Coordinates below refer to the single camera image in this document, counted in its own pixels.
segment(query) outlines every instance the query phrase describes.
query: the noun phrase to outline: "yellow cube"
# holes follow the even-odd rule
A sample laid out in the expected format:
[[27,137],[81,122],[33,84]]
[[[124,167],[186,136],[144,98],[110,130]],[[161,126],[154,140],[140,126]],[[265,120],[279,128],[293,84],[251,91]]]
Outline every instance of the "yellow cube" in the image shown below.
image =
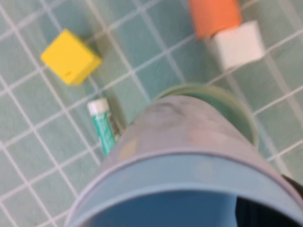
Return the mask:
[[41,55],[42,61],[68,85],[77,85],[102,62],[77,36],[65,29]]

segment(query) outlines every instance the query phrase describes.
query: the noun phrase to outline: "black object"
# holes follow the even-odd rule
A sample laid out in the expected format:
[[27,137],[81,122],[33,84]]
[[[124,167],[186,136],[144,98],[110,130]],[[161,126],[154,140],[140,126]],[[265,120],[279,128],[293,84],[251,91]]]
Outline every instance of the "black object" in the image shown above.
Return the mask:
[[[303,186],[284,176],[303,199]],[[236,205],[238,227],[299,227],[285,215],[258,203],[238,197]]]

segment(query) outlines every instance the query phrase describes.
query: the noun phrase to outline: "orange cylinder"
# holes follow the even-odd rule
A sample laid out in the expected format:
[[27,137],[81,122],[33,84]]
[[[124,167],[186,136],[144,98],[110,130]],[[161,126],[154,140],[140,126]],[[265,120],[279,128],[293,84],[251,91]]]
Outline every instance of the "orange cylinder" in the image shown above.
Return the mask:
[[189,7],[197,38],[210,38],[242,22],[237,0],[189,0]]

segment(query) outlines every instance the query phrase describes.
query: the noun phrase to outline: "white cube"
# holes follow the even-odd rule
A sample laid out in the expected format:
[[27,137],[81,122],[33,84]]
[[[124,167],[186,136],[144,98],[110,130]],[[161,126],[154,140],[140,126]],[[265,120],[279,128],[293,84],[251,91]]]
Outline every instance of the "white cube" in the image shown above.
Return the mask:
[[223,70],[257,61],[265,55],[257,21],[221,31],[211,43]]

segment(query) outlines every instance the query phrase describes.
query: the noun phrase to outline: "teal tile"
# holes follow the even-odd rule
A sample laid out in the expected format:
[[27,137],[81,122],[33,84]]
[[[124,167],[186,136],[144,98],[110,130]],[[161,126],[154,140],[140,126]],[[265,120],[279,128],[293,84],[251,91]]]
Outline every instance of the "teal tile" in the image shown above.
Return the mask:
[[102,25],[83,0],[66,1],[53,9],[53,13],[63,28],[69,29],[82,39],[102,31]]
[[303,1],[302,0],[290,0],[297,15],[303,20]]
[[162,57],[138,71],[137,75],[151,98],[157,96],[161,91],[180,83],[180,79],[166,57]]
[[232,87],[230,86],[230,84],[228,83],[226,78],[222,78],[220,80],[217,80],[212,85],[220,87],[220,88],[222,88],[222,89],[224,89],[224,90],[233,94]]
[[0,0],[1,5],[9,17],[15,22],[20,22],[27,16],[42,8],[39,0]]
[[4,17],[0,15],[0,35],[9,30],[9,25],[5,21]]
[[22,114],[8,95],[0,97],[0,138],[6,142],[29,128]]
[[107,35],[92,42],[90,47],[102,58],[101,65],[91,74],[100,88],[127,73],[126,66]]
[[52,216],[70,209],[75,200],[68,185],[58,172],[34,183],[33,188]]
[[293,174],[294,179],[303,184],[303,145],[301,144],[283,154],[282,160],[286,164],[287,169]]
[[233,73],[233,77],[253,111],[283,95],[264,61],[243,66]]
[[259,137],[259,148],[258,151],[260,152],[260,154],[264,157],[264,158],[269,158],[272,156],[265,140],[261,137]]
[[45,70],[45,75],[65,106],[70,106],[95,92],[94,87],[88,79],[77,86],[66,86],[52,71]]
[[40,123],[61,111],[40,75],[16,87],[13,93],[33,124]]
[[301,109],[303,109],[303,90],[297,92],[297,93],[295,94],[295,98],[296,98],[296,100],[298,101],[298,103],[299,103]]
[[0,42],[0,74],[8,85],[34,70],[16,36],[12,35]]
[[38,132],[59,163],[85,150],[81,138],[65,115],[46,124]]
[[20,33],[35,59],[40,65],[43,65],[40,60],[40,55],[59,34],[59,31],[54,26],[48,15],[43,14],[38,17],[32,23],[22,28]]
[[105,159],[104,153],[102,151],[102,147],[98,147],[94,149],[94,153],[97,156],[97,158],[99,159],[100,162],[103,162]]
[[259,113],[257,118],[278,151],[282,151],[302,139],[301,123],[286,100]]
[[70,110],[70,114],[91,146],[99,142],[96,127],[86,107],[87,102]]
[[56,224],[58,227],[64,227],[65,225],[65,220],[66,220],[66,217],[63,217],[63,218],[60,218],[59,220],[56,221]]
[[243,11],[244,21],[257,20],[266,47],[294,33],[277,0],[260,0]]
[[47,221],[46,215],[28,189],[9,197],[4,205],[19,226],[33,227]]
[[161,52],[141,16],[136,16],[113,31],[133,67],[138,67]]
[[15,168],[3,152],[0,152],[0,195],[23,184]]
[[188,11],[180,1],[163,0],[147,10],[167,47],[194,33]]
[[283,174],[282,171],[281,171],[281,169],[280,169],[280,167],[279,167],[279,165],[278,165],[278,163],[276,162],[275,159],[272,160],[272,161],[270,161],[269,163],[271,164],[271,166],[272,166],[275,170],[277,170],[278,173]]
[[7,148],[24,176],[32,178],[54,167],[34,134],[29,134]]
[[99,172],[99,167],[91,154],[88,153],[65,166],[63,171],[77,192],[80,193],[95,178]]
[[131,0],[93,0],[93,2],[107,25],[116,22],[136,10]]
[[201,41],[192,40],[172,55],[187,82],[206,83],[221,74],[216,59]]
[[105,92],[113,115],[128,125],[147,105],[143,94],[131,78],[124,79]]
[[251,2],[251,0],[239,0],[240,6],[243,6],[244,4],[249,3],[249,2]]
[[0,226],[13,227],[12,223],[6,217],[6,215],[3,212],[3,210],[0,210]]
[[271,56],[292,90],[303,85],[303,44],[299,37],[274,49]]
[[150,1],[152,1],[152,0],[139,0],[142,4],[146,4],[146,3],[148,3],[148,2],[150,2]]

